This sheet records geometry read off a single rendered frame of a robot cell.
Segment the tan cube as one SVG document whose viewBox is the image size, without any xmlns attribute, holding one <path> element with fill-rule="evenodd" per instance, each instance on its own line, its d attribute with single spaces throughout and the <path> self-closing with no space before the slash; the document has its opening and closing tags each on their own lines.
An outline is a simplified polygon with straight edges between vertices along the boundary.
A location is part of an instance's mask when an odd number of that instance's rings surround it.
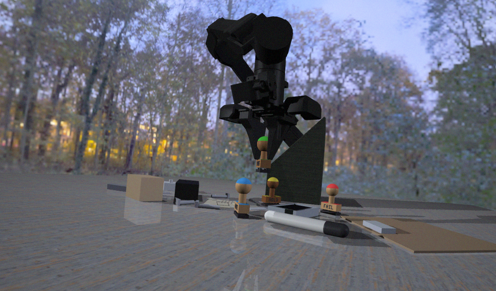
<svg viewBox="0 0 496 291">
<path fill-rule="evenodd" d="M 163 186 L 163 177 L 128 174 L 126 197 L 138 201 L 162 201 Z"/>
</svg>

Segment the brown wooden hand stamp with yellow knob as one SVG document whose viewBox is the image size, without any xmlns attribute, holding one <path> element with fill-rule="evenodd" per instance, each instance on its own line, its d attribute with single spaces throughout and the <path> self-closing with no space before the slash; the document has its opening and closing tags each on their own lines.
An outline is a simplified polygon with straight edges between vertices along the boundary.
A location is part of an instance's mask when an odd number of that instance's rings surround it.
<svg viewBox="0 0 496 291">
<path fill-rule="evenodd" d="M 262 195 L 262 206 L 279 205 L 281 203 L 281 197 L 275 196 L 275 188 L 279 185 L 279 180 L 275 177 L 270 177 L 268 179 L 268 187 L 270 188 L 270 194 Z"/>
</svg>

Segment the wooden rubber stamp with blue top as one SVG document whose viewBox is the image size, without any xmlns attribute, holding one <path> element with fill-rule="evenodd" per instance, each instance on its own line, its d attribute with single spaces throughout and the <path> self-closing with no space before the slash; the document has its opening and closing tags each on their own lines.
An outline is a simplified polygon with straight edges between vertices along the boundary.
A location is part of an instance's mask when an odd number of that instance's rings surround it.
<svg viewBox="0 0 496 291">
<path fill-rule="evenodd" d="M 235 187 L 239 193 L 239 200 L 234 202 L 234 215 L 238 219 L 249 219 L 250 205 L 246 203 L 246 197 L 252 188 L 252 184 L 247 178 L 243 177 L 237 180 Z"/>
</svg>

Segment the wooden rubber stamp with red-topped handle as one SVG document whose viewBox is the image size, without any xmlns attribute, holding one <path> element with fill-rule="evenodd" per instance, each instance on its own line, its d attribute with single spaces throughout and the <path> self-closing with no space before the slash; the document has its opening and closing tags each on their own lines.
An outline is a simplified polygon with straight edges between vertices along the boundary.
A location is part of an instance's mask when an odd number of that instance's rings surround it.
<svg viewBox="0 0 496 291">
<path fill-rule="evenodd" d="M 332 214 L 334 216 L 341 215 L 340 211 L 342 205 L 339 203 L 334 203 L 335 196 L 338 193 L 339 187 L 336 184 L 329 184 L 327 186 L 327 194 L 329 195 L 329 201 L 321 202 L 321 213 Z"/>
</svg>

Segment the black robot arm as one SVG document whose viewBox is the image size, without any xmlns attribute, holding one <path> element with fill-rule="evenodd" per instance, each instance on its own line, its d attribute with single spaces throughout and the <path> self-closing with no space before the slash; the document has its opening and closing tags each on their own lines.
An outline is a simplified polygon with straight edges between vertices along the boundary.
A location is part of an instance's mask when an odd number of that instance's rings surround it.
<svg viewBox="0 0 496 291">
<path fill-rule="evenodd" d="M 263 68 L 285 73 L 285 61 L 293 38 L 291 24 L 283 18 L 249 13 L 238 20 L 219 18 L 207 28 L 206 45 L 214 59 L 227 65 L 242 83 L 230 85 L 234 104 L 258 101 L 270 96 L 274 101 L 276 79 L 271 71 L 254 73 L 243 59 L 255 50 L 255 71 Z"/>
</svg>

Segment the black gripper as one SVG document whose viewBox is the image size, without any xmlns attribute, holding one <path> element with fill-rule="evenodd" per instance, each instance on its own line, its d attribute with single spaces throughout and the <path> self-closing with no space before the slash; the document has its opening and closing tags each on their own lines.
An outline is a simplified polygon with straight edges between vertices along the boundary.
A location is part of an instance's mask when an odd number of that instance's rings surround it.
<svg viewBox="0 0 496 291">
<path fill-rule="evenodd" d="M 220 119 L 242 124 L 245 127 L 255 160 L 259 160 L 261 156 L 257 141 L 265 136 L 267 126 L 267 124 L 260 122 L 260 117 L 266 118 L 269 127 L 268 160 L 272 160 L 275 157 L 288 131 L 293 125 L 297 125 L 295 115 L 300 114 L 306 121 L 321 119 L 320 104 L 307 95 L 287 97 L 283 102 L 284 89 L 289 87 L 288 82 L 285 81 L 284 72 L 269 68 L 259 69 L 254 73 L 254 80 L 258 79 L 259 73 L 271 70 L 277 85 L 277 99 L 275 101 L 268 96 L 258 101 L 247 103 L 251 105 L 251 108 L 239 104 L 223 105 L 220 108 Z"/>
</svg>

